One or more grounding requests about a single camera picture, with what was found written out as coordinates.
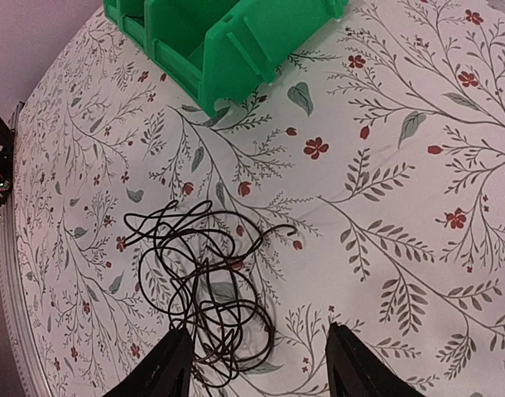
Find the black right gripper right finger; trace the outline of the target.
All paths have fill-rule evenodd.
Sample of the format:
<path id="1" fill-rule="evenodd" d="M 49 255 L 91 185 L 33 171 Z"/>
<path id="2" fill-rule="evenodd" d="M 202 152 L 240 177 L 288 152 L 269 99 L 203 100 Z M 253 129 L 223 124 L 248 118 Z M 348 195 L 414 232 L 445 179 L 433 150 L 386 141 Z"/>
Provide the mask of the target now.
<path id="1" fill-rule="evenodd" d="M 421 397 L 345 325 L 331 323 L 325 348 L 331 397 Z"/>

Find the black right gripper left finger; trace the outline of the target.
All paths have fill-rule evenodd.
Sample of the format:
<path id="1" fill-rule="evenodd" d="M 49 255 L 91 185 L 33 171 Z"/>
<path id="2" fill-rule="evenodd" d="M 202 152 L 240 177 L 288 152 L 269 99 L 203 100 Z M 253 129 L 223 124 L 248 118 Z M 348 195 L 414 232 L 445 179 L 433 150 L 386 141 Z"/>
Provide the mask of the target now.
<path id="1" fill-rule="evenodd" d="M 185 328 L 171 329 L 104 397 L 186 397 L 194 343 Z"/>

